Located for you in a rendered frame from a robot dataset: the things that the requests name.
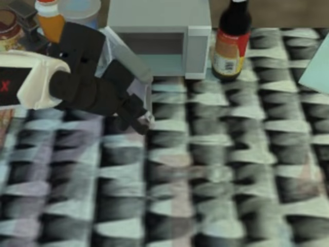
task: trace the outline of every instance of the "bottle label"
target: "bottle label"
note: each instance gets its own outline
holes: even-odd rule
[[[213,58],[213,68],[224,76],[234,76],[242,70],[250,32],[241,36],[225,34],[220,29]]]

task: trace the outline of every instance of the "black and white pattern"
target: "black and white pattern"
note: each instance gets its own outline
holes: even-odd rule
[[[0,247],[329,246],[329,97],[297,84],[327,32],[254,29],[234,82],[158,79],[146,137],[17,110]]]

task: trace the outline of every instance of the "dark brown bottle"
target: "dark brown bottle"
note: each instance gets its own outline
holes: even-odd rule
[[[233,81],[239,76],[250,29],[248,0],[231,0],[220,18],[212,60],[212,72],[221,81]]]

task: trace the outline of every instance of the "red x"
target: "red x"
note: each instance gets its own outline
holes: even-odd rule
[[[8,86],[9,86],[10,81],[9,80],[2,81],[1,83],[2,83],[2,87],[0,89],[0,92],[8,92],[8,90],[9,90]]]

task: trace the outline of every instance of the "robotic arm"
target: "robotic arm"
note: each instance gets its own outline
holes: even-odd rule
[[[101,32],[66,23],[60,43],[49,47],[48,56],[0,52],[0,107],[21,104],[35,110],[55,107],[103,116],[117,114],[121,130],[132,126],[146,134],[150,123],[140,119],[148,111],[140,97],[129,93],[136,73],[114,59],[101,78],[95,77],[105,40]]]

